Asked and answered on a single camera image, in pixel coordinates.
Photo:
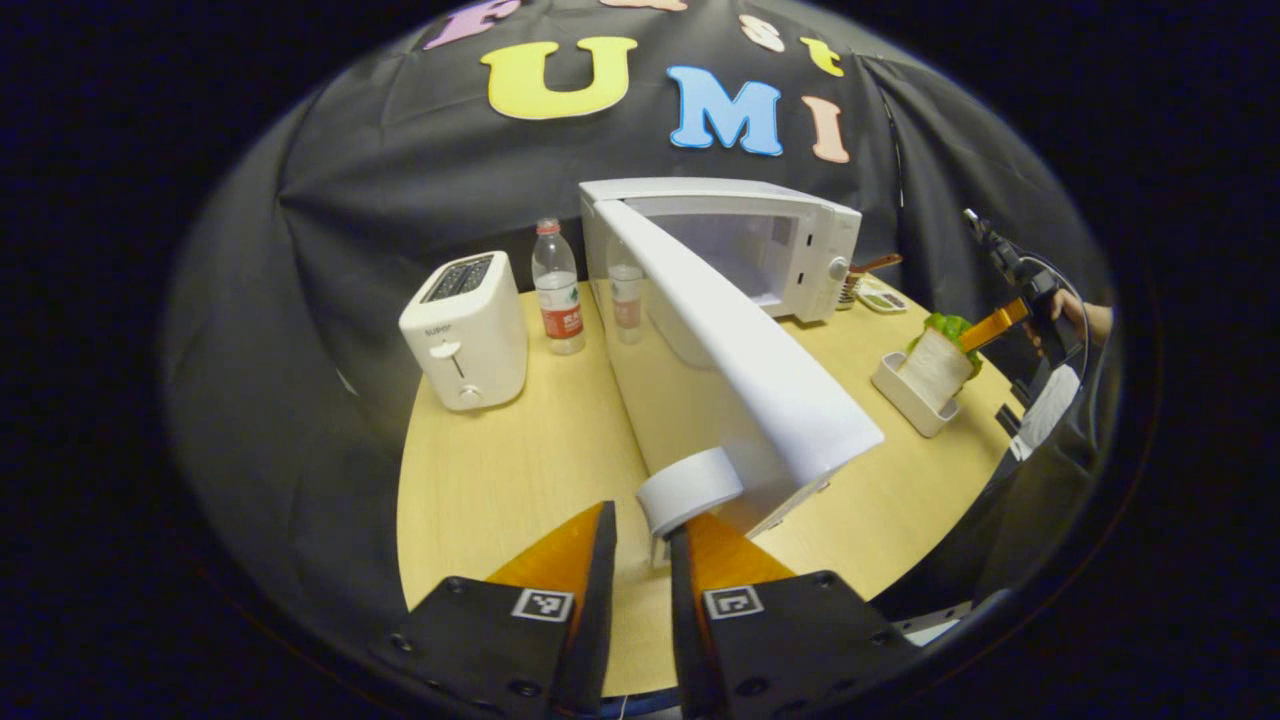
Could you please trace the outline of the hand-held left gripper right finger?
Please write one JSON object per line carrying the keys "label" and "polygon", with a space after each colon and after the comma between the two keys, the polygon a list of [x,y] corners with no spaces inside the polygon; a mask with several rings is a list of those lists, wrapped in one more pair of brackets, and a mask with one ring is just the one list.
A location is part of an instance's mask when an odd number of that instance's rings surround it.
{"label": "hand-held left gripper right finger", "polygon": [[870,719],[923,651],[837,573],[799,573],[718,516],[669,534],[687,719]]}

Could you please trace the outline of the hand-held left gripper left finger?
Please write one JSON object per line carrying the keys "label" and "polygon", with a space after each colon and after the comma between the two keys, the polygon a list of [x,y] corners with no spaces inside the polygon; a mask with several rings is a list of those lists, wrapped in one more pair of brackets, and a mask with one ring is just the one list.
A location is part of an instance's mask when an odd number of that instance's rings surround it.
{"label": "hand-held left gripper left finger", "polygon": [[375,665],[445,716],[594,716],[617,542],[603,501],[485,579],[448,577],[375,641]]}

